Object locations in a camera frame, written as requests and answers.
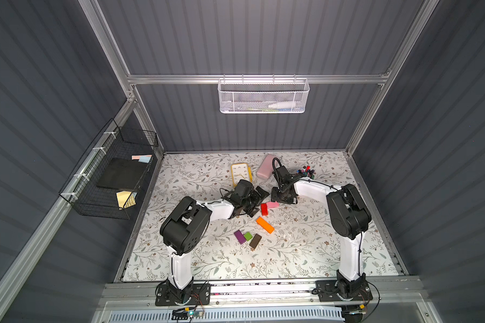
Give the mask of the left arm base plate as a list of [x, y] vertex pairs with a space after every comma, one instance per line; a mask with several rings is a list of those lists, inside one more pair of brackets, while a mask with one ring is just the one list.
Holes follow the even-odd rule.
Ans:
[[200, 306], [208, 305], [211, 296], [211, 284], [190, 283], [183, 290], [174, 287], [170, 281], [157, 285], [155, 306]]

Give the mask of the brown building block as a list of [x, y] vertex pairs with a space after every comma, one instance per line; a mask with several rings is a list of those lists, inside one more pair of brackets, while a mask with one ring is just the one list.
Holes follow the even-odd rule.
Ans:
[[256, 249], [258, 244], [261, 242], [261, 236], [259, 234], [256, 234], [253, 236], [252, 240], [250, 241], [250, 244], [249, 246], [252, 248], [252, 249]]

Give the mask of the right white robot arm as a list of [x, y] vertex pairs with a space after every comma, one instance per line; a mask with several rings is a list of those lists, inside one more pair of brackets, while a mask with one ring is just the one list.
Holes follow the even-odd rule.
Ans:
[[271, 165], [277, 182], [272, 188], [272, 200], [293, 205], [299, 197], [306, 197], [322, 203], [333, 229], [340, 235], [338, 280], [363, 281], [362, 240], [372, 217], [357, 187], [353, 184], [334, 187], [310, 179], [306, 172], [290, 173], [277, 157]]

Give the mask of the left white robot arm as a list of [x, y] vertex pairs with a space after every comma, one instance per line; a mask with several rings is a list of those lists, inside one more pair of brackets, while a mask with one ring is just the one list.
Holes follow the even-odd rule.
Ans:
[[244, 181], [215, 201], [182, 198], [160, 227], [170, 257], [167, 283], [179, 292], [186, 290], [193, 282], [191, 251], [200, 243], [210, 223], [239, 215], [253, 217], [268, 196], [268, 191]]

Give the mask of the orange building block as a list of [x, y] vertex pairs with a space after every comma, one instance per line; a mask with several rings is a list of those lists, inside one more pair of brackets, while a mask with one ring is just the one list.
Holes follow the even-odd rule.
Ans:
[[275, 230], [275, 228], [262, 217], [257, 218], [256, 222], [269, 234], [273, 233]]

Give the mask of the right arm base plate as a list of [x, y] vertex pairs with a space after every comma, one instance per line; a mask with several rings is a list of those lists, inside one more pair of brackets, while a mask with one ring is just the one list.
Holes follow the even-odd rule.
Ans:
[[345, 284], [336, 279], [315, 281], [315, 288], [311, 294], [317, 296], [319, 301], [361, 301], [367, 303], [373, 300], [373, 294], [368, 283], [350, 291]]

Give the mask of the pink building block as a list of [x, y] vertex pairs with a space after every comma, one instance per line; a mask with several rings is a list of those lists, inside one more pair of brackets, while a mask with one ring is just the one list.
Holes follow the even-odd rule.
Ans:
[[270, 201], [270, 202], [267, 202], [266, 205], [268, 209], [274, 209], [274, 208], [278, 208], [280, 206], [280, 203]]

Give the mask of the red building block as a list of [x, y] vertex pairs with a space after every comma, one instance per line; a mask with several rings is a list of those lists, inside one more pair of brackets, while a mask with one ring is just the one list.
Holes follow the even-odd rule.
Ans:
[[261, 215], [268, 216], [268, 205], [266, 203], [261, 204]]

